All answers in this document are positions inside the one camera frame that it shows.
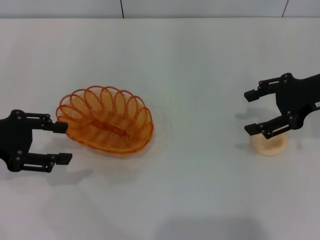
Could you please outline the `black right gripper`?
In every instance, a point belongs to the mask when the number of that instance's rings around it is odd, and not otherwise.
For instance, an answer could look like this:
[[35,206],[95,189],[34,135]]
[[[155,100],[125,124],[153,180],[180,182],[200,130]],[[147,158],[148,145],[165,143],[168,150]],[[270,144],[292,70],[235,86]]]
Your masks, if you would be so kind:
[[320,75],[297,79],[291,73],[285,73],[280,77],[261,80],[257,89],[244,93],[248,102],[267,95],[275,95],[281,116],[246,125],[244,129],[250,136],[262,134],[270,139],[289,130],[302,128],[307,115],[320,109],[316,105],[320,101]]

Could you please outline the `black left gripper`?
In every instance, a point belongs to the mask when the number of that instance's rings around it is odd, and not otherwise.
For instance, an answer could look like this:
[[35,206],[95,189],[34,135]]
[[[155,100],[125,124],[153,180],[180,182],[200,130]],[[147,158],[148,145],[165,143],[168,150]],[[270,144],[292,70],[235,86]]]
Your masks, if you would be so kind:
[[32,143],[32,129],[65,134],[66,122],[53,122],[50,114],[26,113],[14,109],[0,120],[0,159],[11,172],[33,171],[50,173],[55,165],[68,165],[71,153],[28,153]]

